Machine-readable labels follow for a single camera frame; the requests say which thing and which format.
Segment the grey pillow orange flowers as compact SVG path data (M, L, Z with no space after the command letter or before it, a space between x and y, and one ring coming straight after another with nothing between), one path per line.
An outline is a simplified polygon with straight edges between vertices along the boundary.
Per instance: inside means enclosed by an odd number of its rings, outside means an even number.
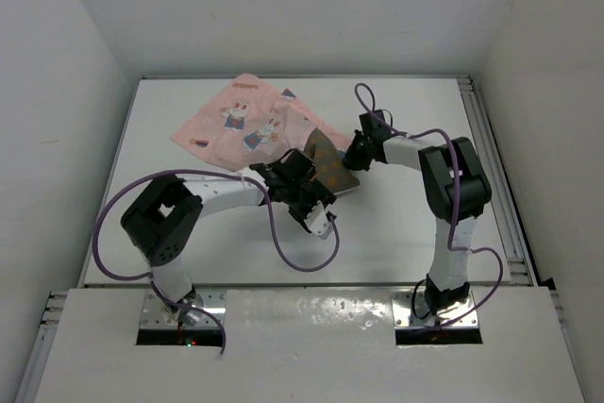
M309 135L303 153L313 161L316 178L332 193L338 195L360 186L359 179L344 167L340 151L320 129Z

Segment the pink bunny pillowcase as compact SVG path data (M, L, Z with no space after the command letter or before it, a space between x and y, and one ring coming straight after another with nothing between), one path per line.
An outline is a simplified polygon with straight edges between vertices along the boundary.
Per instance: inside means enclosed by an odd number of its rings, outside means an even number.
M325 134L338 151L351 143L291 90L242 74L204 104L171 140L210 165L239 171L276 160L292 148L304 149L316 131Z

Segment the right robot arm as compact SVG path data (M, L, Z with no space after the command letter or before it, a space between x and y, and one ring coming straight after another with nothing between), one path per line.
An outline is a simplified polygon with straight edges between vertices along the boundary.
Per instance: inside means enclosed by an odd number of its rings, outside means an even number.
M394 131L382 110L360 116L361 128L344 154L344 166L367 171L374 162L421 174L428 207L435 217L433 260L425 277L428 315L469 295L468 255L478 218L491 202L492 188L472 142L440 128L409 135Z

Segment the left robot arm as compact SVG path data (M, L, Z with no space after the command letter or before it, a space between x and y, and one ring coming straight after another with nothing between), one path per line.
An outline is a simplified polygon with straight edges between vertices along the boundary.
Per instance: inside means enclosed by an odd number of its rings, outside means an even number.
M187 179L163 172L128 207L121 226L145 257L160 294L184 303L193 297L194 286L180 254L199 220L240 207L282 203L305 231L325 238L334 230L335 216L327 207L335 201L314 162L292 150L279 160L235 173L201 171Z

